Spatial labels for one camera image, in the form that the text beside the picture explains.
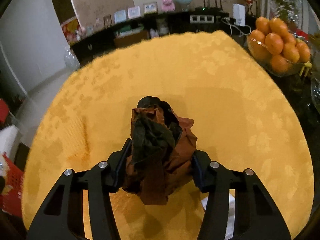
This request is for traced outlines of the red chair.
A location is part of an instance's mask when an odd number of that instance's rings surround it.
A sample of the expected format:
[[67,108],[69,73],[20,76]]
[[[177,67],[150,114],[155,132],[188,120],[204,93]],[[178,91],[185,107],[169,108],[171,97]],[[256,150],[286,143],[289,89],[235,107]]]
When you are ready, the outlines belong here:
[[1,125],[5,123],[9,115],[9,107],[3,99],[0,100],[0,123]]

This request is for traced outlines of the red yellow festive banner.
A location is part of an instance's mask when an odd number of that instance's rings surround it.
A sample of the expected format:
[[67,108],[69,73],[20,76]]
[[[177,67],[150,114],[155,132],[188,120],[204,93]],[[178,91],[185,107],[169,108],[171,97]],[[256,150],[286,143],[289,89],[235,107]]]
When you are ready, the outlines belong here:
[[63,22],[61,29],[68,44],[74,44],[78,41],[77,32],[80,29],[80,24],[76,16]]

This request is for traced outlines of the black paper ball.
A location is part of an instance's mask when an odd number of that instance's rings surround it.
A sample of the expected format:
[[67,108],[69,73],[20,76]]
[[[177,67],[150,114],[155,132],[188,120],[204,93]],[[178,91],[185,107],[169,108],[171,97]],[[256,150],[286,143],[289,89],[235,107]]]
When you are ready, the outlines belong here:
[[167,102],[153,96],[140,99],[131,117],[133,163],[166,162],[181,135],[178,118]]

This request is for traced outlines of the red plastic mesh basket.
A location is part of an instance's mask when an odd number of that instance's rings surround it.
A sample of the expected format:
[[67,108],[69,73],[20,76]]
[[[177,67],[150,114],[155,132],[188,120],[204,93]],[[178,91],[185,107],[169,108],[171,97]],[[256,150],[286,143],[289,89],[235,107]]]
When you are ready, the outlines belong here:
[[21,171],[6,155],[1,153],[1,210],[22,218],[22,186],[24,172]]

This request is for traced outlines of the white cushioned bench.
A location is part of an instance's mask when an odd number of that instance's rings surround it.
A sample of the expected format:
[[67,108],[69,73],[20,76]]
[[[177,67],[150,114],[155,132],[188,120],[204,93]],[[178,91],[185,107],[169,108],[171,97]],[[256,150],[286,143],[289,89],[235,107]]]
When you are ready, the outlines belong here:
[[22,133],[15,125],[2,129],[0,132],[1,154],[5,153],[11,161],[14,161],[21,137]]

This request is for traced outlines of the white tissue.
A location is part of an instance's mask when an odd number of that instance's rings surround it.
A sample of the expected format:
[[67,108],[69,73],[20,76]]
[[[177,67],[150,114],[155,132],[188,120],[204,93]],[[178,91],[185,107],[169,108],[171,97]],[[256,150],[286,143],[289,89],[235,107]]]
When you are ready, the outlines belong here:
[[204,217],[197,239],[232,239],[235,229],[235,198],[227,192],[212,192],[201,200]]

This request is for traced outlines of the yellow patterned tablecloth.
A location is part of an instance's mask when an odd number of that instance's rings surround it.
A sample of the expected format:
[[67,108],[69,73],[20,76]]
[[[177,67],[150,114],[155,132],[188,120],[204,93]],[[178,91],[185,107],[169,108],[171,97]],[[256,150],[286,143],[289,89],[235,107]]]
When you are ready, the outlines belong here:
[[231,170],[253,169],[291,236],[302,231],[314,194],[304,133],[267,72],[222,31],[154,38],[70,75],[29,152],[22,193],[26,227],[65,169],[88,170],[122,148],[131,111],[148,95],[193,119],[197,148],[211,159]]

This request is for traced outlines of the brown paper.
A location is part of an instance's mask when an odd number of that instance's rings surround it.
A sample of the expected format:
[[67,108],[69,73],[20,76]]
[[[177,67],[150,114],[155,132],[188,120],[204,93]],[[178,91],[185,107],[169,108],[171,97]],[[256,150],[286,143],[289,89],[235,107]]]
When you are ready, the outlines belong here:
[[182,135],[169,160],[134,164],[132,150],[127,158],[123,190],[136,194],[144,205],[165,205],[169,195],[192,179],[191,157],[197,142],[191,131],[194,121],[174,115],[178,118]]

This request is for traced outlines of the glass bowl of oranges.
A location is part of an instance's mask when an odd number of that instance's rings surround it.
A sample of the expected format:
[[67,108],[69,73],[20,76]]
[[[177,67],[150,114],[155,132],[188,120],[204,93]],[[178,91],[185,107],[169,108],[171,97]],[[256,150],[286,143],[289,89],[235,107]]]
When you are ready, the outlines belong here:
[[307,76],[311,72],[311,48],[305,37],[295,36],[278,17],[257,18],[247,44],[253,58],[275,76]]

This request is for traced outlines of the black tv cabinet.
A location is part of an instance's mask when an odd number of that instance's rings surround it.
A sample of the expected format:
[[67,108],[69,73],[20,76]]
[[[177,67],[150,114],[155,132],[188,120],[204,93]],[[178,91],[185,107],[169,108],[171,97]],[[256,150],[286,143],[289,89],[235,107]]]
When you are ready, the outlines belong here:
[[238,35],[240,31],[248,33],[255,28],[255,17],[247,18],[246,25],[239,26],[238,30],[232,27],[233,24],[235,20],[221,10],[151,14],[103,29],[71,45],[71,49],[83,66],[104,53],[159,36],[202,31],[212,33],[216,30],[223,30],[231,36]]

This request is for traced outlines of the pink plush toy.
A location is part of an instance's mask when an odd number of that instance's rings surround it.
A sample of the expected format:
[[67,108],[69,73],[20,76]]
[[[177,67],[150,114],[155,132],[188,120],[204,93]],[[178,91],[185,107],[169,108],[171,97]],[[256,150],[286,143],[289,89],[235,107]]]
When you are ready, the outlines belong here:
[[161,0],[161,1],[162,1],[161,9],[163,12],[175,11],[174,0]]

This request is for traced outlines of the black wifi router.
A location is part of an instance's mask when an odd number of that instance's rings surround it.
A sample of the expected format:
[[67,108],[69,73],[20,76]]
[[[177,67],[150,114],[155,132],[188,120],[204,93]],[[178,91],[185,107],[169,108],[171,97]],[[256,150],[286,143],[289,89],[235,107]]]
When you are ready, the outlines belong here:
[[222,2],[220,1],[220,6],[218,6],[217,0],[215,0],[215,5],[211,5],[211,0],[203,0],[203,6],[196,7],[195,11],[200,12],[221,12],[223,11]]

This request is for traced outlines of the white router box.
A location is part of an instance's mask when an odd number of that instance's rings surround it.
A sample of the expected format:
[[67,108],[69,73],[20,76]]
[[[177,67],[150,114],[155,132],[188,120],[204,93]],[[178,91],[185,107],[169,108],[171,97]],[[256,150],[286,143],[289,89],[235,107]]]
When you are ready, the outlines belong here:
[[246,7],[242,4],[233,4],[233,18],[235,19],[235,25],[244,27],[246,17]]

